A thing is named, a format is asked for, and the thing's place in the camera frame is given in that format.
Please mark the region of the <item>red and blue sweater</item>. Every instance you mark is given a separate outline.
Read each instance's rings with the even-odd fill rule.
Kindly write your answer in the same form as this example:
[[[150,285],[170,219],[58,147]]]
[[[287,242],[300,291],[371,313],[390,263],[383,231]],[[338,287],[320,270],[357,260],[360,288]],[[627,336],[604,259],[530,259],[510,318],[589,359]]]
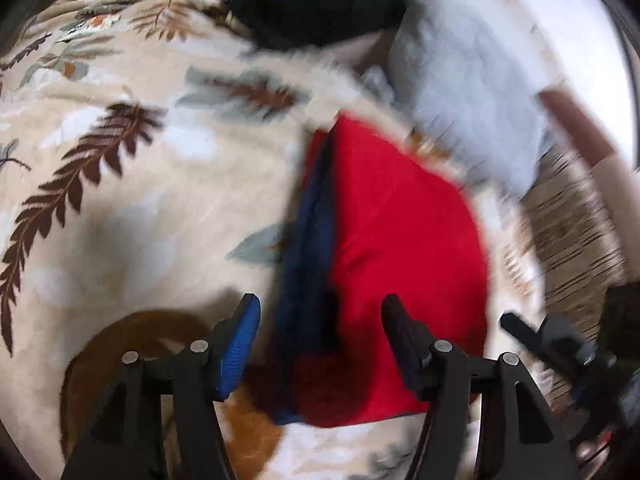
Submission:
[[[384,332],[390,295],[435,336],[483,352],[488,262],[465,199],[370,122],[342,113],[312,138],[285,237],[272,342],[277,424],[333,428],[426,410]]]

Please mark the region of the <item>striped floral folded quilt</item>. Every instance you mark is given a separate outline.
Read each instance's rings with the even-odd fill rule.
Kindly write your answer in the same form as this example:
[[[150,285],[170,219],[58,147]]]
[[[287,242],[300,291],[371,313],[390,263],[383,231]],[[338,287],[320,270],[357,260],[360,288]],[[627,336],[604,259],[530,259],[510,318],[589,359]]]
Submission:
[[[620,241],[586,163],[550,148],[528,193],[506,217],[499,249],[513,309],[538,325],[562,314],[576,325],[598,322],[608,286],[625,278]]]

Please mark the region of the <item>brown pink cushion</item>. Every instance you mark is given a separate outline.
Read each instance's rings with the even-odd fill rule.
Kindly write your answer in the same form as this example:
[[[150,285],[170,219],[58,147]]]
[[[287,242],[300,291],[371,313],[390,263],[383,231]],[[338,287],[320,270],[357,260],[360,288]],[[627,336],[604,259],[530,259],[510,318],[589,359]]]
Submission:
[[[587,163],[620,239],[628,276],[638,281],[639,175],[626,165],[605,133],[569,94],[559,89],[547,89],[541,91],[538,98]]]

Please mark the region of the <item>leaf pattern bed blanket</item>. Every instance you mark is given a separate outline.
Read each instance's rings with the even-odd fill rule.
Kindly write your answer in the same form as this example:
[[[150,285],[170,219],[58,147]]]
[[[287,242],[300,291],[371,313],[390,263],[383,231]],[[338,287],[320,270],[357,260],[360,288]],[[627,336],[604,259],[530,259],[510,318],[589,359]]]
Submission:
[[[58,0],[1,63],[1,420],[43,479],[132,347],[180,350],[262,300],[309,135],[367,118],[452,182],[463,169],[362,88],[390,34],[259,52],[220,0]]]

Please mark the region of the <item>grey quilted pillow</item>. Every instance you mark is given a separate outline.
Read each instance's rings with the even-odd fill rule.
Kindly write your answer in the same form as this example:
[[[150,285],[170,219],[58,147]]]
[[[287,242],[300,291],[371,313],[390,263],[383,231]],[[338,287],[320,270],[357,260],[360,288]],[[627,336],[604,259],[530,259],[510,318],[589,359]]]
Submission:
[[[405,0],[385,65],[363,85],[410,119],[466,168],[516,198],[538,176],[548,122],[519,62],[461,0]]]

